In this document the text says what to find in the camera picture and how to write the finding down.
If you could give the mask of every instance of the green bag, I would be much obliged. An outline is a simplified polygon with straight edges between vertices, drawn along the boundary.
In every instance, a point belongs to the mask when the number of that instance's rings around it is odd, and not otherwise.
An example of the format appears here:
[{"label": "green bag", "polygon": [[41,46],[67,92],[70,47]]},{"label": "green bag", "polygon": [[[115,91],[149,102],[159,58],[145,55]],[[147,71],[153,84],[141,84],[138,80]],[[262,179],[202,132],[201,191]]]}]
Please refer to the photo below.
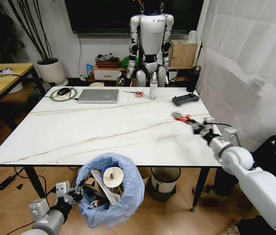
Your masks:
[{"label": "green bag", "polygon": [[[122,68],[127,68],[128,67],[128,62],[129,62],[129,56],[125,57],[121,62],[120,62],[120,67]],[[139,58],[136,57],[136,66],[139,64]]]}]

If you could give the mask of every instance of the table leg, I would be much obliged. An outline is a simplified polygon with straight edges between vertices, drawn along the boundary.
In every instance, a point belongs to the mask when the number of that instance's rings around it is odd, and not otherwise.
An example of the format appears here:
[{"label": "table leg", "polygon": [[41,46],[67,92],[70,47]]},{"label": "table leg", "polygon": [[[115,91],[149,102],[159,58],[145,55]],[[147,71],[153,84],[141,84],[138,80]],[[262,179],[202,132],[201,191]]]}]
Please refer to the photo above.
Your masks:
[{"label": "table leg", "polygon": [[2,103],[0,103],[0,113],[2,115],[2,119],[7,124],[9,129],[11,131],[14,131],[17,128],[17,123],[14,121],[14,119],[9,115],[8,111],[4,109],[4,106]]},{"label": "table leg", "polygon": [[10,128],[11,131],[14,131],[17,128],[17,124],[11,117],[5,116],[3,117],[4,122],[7,124],[7,126]]},{"label": "table leg", "polygon": [[43,84],[41,82],[41,79],[39,78],[38,74],[36,73],[36,70],[34,67],[31,69],[31,74],[32,74],[33,79],[35,80],[37,87],[39,88],[41,95],[45,96],[46,91],[45,91]]},{"label": "table leg", "polygon": [[205,181],[206,181],[206,178],[207,178],[207,175],[208,175],[209,171],[210,171],[209,167],[202,167],[201,168],[200,175],[199,175],[198,182],[197,182],[197,186],[196,186],[195,196],[193,198],[192,208],[190,209],[190,211],[193,212],[193,213],[196,212],[196,206],[197,206],[197,203],[200,199],[200,196],[201,196],[201,193],[202,193],[202,190],[203,190],[203,187],[204,187],[204,184],[205,184]]},{"label": "table leg", "polygon": [[44,189],[42,187],[42,184],[39,180],[38,175],[35,172],[34,167],[32,166],[24,166],[25,172],[29,177],[29,180],[32,183],[32,186],[34,187],[35,191],[37,192],[37,194],[40,196],[40,198],[45,198],[45,192]]}]

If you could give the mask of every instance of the mouse pad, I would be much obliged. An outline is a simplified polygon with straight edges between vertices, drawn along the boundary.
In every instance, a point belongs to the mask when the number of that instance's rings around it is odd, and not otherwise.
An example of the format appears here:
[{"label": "mouse pad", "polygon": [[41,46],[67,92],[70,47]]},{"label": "mouse pad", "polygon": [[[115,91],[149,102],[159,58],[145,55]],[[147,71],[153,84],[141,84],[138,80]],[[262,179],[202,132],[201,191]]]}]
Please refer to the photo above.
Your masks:
[{"label": "mouse pad", "polygon": [[65,95],[58,95],[57,92],[59,91],[60,89],[52,92],[52,94],[50,94],[50,99],[52,101],[56,101],[56,102],[62,102],[62,101],[67,101],[67,100],[71,100],[73,98],[76,97],[76,95],[78,94],[77,90],[75,88],[72,88],[71,89],[71,92],[68,92],[67,94]]}]

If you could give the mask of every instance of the marble table top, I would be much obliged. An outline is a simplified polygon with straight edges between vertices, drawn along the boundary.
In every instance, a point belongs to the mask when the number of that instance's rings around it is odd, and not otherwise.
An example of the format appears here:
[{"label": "marble table top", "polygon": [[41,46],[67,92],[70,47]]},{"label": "marble table top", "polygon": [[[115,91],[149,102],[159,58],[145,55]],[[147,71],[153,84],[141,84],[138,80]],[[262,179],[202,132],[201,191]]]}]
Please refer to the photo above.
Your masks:
[{"label": "marble table top", "polygon": [[[98,89],[74,88],[77,97],[83,89]],[[197,121],[210,116],[201,100],[179,107],[172,103],[175,95],[188,94],[185,88],[158,88],[155,100],[149,99],[149,88],[99,89],[119,89],[118,103],[54,102],[43,97],[0,146],[0,165],[83,165],[106,152],[127,156],[140,166],[221,165],[189,125],[171,116],[173,111]],[[124,91],[143,91],[144,96]]]}]

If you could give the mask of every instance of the silver laptop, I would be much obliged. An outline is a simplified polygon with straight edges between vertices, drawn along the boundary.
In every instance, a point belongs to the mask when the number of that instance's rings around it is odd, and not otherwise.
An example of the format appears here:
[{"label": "silver laptop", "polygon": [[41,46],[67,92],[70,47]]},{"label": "silver laptop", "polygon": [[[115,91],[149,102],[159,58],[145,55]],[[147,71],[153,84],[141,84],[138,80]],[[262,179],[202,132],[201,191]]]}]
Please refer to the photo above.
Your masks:
[{"label": "silver laptop", "polygon": [[118,90],[114,89],[84,89],[78,103],[117,103]]}]

